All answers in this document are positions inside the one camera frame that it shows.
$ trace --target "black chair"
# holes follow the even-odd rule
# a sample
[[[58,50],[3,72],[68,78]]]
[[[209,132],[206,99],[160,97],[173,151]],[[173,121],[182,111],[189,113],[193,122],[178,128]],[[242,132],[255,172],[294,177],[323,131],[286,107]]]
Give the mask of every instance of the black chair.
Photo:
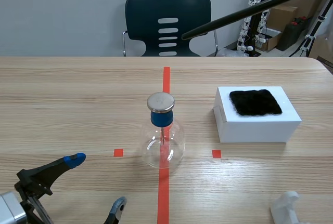
[[[190,40],[182,34],[211,21],[210,0],[127,0],[125,5],[127,31],[130,39],[143,41],[143,56],[199,56],[189,48]],[[218,51],[215,38],[215,55]]]

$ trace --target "red tape mark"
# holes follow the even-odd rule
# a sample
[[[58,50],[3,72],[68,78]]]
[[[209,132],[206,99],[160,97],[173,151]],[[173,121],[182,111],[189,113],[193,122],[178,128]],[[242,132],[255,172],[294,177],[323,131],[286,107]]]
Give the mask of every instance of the red tape mark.
[[[164,67],[163,92],[170,93],[170,67]],[[160,166],[168,167],[169,129],[164,128],[164,145],[161,145]],[[157,224],[169,224],[169,169],[160,168],[158,179]]]
[[[124,150],[123,149],[115,149],[113,152],[114,157],[123,157]]]
[[[222,154],[220,150],[212,150],[213,158],[222,158]]]

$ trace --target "wood grain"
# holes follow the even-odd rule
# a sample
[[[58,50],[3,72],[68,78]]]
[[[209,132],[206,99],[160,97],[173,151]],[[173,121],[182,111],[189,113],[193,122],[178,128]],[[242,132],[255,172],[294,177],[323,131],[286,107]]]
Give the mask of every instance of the wood grain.
[[[269,206],[287,190],[301,194],[301,221],[332,223],[333,77],[311,58],[1,57],[0,192],[22,168],[84,152],[42,198],[55,223],[103,223],[122,195],[122,224],[156,223],[159,172],[142,162],[139,130],[164,66],[186,133],[170,223],[273,223]],[[287,144],[221,144],[212,106],[223,85],[282,86],[303,122]]]

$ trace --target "blue cap band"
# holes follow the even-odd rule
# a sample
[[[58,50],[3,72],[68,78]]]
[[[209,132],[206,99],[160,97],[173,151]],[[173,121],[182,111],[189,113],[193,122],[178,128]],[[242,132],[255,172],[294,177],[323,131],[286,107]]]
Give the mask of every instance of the blue cap band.
[[[157,127],[167,127],[173,121],[173,112],[168,111],[167,113],[155,113],[150,114],[151,123]]]

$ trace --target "round-bottom flask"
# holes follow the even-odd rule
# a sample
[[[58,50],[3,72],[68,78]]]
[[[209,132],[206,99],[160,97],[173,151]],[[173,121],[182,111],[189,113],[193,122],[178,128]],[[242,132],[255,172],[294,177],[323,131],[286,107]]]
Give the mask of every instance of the round-bottom flask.
[[[177,166],[184,154],[185,135],[174,119],[174,98],[168,93],[155,93],[147,100],[150,120],[142,126],[142,157],[155,168]]]

